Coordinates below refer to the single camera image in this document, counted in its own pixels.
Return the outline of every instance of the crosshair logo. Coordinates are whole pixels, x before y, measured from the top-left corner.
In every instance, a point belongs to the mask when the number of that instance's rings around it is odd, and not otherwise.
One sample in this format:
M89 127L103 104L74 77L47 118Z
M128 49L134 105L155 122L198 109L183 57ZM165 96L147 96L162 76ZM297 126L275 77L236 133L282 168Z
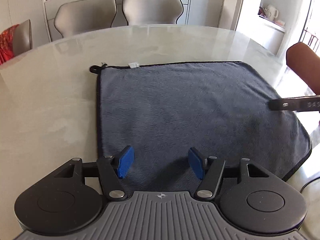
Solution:
M159 198L161 198L161 199L163 199L163 198L166 197L166 196L167 196L167 195L165 195L165 194L163 194L163 193L157 195L157 197L159 197Z

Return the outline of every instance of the blue gripper pad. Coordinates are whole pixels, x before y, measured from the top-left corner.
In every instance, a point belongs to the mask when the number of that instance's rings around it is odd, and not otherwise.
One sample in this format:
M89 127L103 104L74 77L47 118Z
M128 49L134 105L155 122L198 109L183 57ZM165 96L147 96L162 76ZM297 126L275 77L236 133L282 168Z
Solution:
M129 168L134 161L134 149L132 146L125 147L121 152L119 159L119 167L116 170L119 179L125 178Z
M200 153L194 149L190 148L188 151L188 161L189 165L192 168L193 172L197 176L198 179L203 180L204 178L204 168L202 159L200 157Z

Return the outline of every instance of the metal rivet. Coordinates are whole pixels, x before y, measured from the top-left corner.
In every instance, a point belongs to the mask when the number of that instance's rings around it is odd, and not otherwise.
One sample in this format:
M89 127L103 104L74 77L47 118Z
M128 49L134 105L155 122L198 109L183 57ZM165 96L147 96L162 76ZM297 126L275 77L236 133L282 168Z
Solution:
M122 198L124 197L124 192L122 190L113 190L109 193L112 198Z
M210 190L199 190L197 195L201 198L209 198L212 197L212 192Z

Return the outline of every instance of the red cloth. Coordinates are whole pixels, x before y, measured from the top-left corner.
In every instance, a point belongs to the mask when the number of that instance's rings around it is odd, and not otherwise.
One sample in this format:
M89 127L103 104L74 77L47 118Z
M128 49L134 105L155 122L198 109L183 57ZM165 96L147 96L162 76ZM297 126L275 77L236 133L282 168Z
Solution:
M14 25L0 34L0 65L14 57L12 40L13 33L19 24Z

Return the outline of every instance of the gray towel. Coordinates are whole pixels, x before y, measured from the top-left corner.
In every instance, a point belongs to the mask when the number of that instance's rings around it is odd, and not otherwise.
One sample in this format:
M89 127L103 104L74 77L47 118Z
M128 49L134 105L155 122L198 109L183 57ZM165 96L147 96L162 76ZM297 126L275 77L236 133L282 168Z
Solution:
M187 152L247 157L284 180L311 154L308 133L293 112L270 111L276 91L243 62L175 63L105 68L97 85L98 151L135 160L125 189L194 192L199 181Z

